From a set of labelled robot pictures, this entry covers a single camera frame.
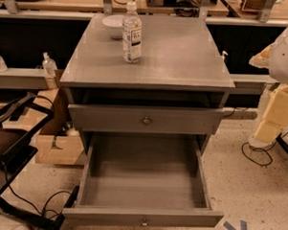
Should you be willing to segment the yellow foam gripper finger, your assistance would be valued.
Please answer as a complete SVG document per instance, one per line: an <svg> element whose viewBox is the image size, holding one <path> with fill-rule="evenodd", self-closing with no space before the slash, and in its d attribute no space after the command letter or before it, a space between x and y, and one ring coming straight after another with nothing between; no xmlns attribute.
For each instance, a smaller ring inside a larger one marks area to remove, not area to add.
<svg viewBox="0 0 288 230"><path fill-rule="evenodd" d="M254 137L257 141L270 145L287 126L288 84L282 84L271 93Z"/></svg>

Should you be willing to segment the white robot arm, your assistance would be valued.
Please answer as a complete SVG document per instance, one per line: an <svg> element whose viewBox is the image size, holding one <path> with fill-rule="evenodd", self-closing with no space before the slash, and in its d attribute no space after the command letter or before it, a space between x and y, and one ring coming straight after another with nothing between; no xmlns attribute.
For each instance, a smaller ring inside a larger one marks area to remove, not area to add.
<svg viewBox="0 0 288 230"><path fill-rule="evenodd" d="M248 139L251 147L266 148L288 126L288 27L274 43L252 56L249 64L268 69L271 79L279 82L275 90L265 90L261 95L258 116Z"/></svg>

